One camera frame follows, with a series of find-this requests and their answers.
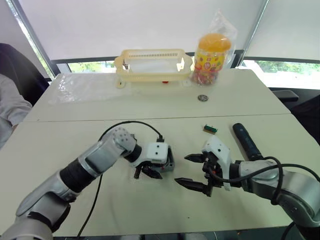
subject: clear plastic sheet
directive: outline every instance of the clear plastic sheet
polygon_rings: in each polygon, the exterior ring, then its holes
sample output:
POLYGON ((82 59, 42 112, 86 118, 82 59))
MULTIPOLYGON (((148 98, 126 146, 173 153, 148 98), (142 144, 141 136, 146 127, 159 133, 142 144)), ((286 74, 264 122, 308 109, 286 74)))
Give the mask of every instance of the clear plastic sheet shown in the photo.
POLYGON ((218 72, 233 57, 237 33, 237 29, 218 10, 195 51, 194 71, 191 77, 193 82, 211 85, 216 81, 218 72))
POLYGON ((58 87, 52 93, 49 104, 81 103, 105 101, 132 94, 131 85, 116 87, 116 74, 79 73, 66 74, 59 81, 58 87))

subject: black chair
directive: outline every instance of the black chair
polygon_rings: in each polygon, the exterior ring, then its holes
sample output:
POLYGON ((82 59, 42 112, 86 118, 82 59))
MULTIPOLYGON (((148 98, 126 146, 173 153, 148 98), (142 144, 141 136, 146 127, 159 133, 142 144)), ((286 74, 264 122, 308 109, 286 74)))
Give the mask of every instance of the black chair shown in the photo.
POLYGON ((5 43, 0 43, 0 74, 13 80, 19 93, 33 106, 49 86, 29 59, 5 43))
POLYGON ((270 90, 320 145, 320 90, 275 87, 270 90))

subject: black handle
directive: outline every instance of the black handle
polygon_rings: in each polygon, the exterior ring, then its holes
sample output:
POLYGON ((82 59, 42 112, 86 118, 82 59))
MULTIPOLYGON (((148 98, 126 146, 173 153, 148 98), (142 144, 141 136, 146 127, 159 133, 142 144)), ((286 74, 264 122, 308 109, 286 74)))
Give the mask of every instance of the black handle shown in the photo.
POLYGON ((243 147, 249 161, 255 161, 264 158, 250 137, 248 131, 241 123, 234 124, 232 128, 236 137, 239 139, 239 142, 241 143, 241 146, 243 147))

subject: plastic basket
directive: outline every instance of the plastic basket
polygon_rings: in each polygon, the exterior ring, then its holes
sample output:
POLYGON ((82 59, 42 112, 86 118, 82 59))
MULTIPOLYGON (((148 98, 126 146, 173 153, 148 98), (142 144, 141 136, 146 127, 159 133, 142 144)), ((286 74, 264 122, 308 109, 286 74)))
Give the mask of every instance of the plastic basket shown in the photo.
POLYGON ((116 73, 124 82, 183 81, 190 75, 192 63, 182 49, 128 49, 114 60, 116 73))

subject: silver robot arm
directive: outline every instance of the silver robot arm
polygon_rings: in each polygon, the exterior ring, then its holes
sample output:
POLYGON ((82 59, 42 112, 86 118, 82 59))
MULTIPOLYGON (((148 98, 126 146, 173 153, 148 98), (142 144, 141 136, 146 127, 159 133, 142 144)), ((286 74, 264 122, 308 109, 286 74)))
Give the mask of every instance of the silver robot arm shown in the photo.
MULTIPOLYGON (((230 149, 217 136, 212 136, 206 142, 202 154, 190 154, 185 159, 204 163, 202 170, 205 172, 204 176, 208 184, 184 177, 176 178, 175 181, 187 189, 202 192, 208 197, 211 197, 213 187, 223 186, 227 191, 230 191, 231 187, 242 188, 246 192, 271 200, 278 185, 279 169, 275 162, 256 160, 233 163, 230 158, 230 149), (222 179, 232 180, 244 177, 270 166, 274 166, 274 169, 242 181, 222 181, 222 179)), ((320 183, 314 177, 283 170, 282 188, 276 202, 295 222, 306 239, 320 239, 320 183)))
POLYGON ((56 231, 68 216, 70 203, 93 180, 124 157, 131 165, 144 161, 165 163, 168 145, 164 142, 149 143, 142 149, 131 134, 122 127, 107 132, 101 140, 81 154, 64 169, 59 170, 20 204, 14 224, 3 233, 0 240, 53 239, 56 231))

